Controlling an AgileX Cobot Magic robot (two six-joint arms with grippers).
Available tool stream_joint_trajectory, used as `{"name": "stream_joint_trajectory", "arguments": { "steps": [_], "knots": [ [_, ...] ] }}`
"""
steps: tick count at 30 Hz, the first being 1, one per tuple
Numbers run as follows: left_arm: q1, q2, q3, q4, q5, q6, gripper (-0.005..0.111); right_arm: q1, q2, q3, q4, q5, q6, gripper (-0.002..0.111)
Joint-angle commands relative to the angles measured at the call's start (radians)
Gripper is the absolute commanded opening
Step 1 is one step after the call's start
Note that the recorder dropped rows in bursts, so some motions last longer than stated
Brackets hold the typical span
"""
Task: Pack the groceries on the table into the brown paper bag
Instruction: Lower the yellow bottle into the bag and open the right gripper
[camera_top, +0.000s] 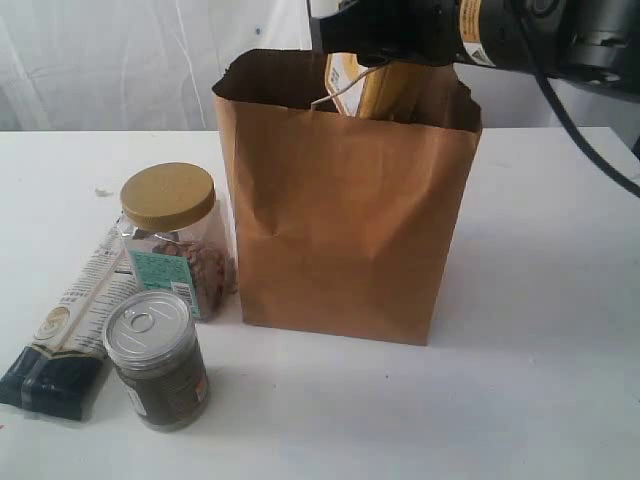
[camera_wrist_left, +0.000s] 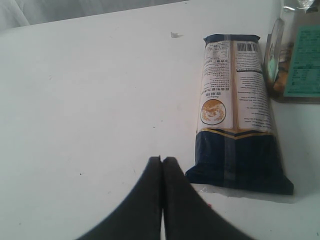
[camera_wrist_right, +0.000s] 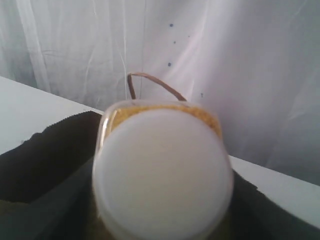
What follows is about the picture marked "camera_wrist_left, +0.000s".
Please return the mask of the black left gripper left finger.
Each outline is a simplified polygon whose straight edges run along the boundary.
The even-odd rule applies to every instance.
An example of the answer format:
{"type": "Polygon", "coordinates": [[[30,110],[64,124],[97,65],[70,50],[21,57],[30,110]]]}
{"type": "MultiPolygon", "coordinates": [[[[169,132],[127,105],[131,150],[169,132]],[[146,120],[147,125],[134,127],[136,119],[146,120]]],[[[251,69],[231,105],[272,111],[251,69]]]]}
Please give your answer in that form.
{"type": "Polygon", "coordinates": [[[147,165],[127,197],[80,240],[159,240],[163,203],[163,166],[159,156],[147,165]]]}

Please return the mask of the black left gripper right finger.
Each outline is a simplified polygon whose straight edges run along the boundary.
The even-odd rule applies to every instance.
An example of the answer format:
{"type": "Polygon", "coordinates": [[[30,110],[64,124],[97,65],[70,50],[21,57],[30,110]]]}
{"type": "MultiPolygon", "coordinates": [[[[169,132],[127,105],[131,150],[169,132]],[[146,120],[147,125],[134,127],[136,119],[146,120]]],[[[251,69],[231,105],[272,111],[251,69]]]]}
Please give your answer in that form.
{"type": "Polygon", "coordinates": [[[167,240],[251,240],[216,213],[195,191],[174,157],[162,162],[167,240]]]}

